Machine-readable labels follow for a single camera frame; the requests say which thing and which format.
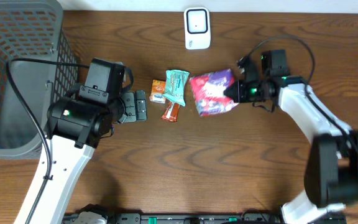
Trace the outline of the red purple snack bag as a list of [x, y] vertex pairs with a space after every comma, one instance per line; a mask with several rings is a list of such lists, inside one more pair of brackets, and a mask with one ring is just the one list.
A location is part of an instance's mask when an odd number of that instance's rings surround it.
[[224, 95], [224, 90], [234, 83], [231, 69], [191, 77], [190, 85], [200, 116], [226, 113], [238, 103]]

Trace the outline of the orange tissue pack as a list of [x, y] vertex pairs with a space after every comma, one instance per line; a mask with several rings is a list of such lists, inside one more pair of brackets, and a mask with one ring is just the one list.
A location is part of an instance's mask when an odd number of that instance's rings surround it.
[[149, 100], [154, 103], [164, 104], [166, 101], [166, 98], [163, 96], [164, 93], [165, 81], [153, 80]]

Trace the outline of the orange chocolate bar wrapper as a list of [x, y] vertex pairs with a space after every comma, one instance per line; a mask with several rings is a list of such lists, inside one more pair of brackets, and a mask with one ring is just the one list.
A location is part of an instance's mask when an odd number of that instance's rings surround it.
[[167, 109], [165, 110], [161, 119], [173, 123], [177, 122], [179, 109], [180, 109], [180, 105], [178, 103], [173, 103], [169, 101]]

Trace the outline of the teal snack packet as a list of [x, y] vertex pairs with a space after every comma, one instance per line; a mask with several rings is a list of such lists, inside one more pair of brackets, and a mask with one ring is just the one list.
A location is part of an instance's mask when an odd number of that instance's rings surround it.
[[185, 106], [185, 85], [189, 75], [190, 73], [187, 71], [167, 70], [163, 97], [172, 103]]

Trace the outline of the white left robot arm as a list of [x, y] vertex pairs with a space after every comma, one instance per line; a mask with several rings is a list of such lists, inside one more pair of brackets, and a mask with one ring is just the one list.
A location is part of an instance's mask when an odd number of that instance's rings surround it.
[[48, 110], [46, 146], [19, 210], [16, 223], [61, 223], [75, 185], [103, 136], [114, 133], [113, 124], [147, 119], [142, 90], [126, 93], [110, 108], [59, 99]]

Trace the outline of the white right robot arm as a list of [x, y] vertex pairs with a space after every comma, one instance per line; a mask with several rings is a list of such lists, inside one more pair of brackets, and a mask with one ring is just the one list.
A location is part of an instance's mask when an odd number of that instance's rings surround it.
[[272, 100], [311, 144], [304, 189], [281, 208], [285, 223], [311, 223], [358, 202], [358, 131], [341, 121], [299, 76], [238, 80], [224, 91], [236, 103]]

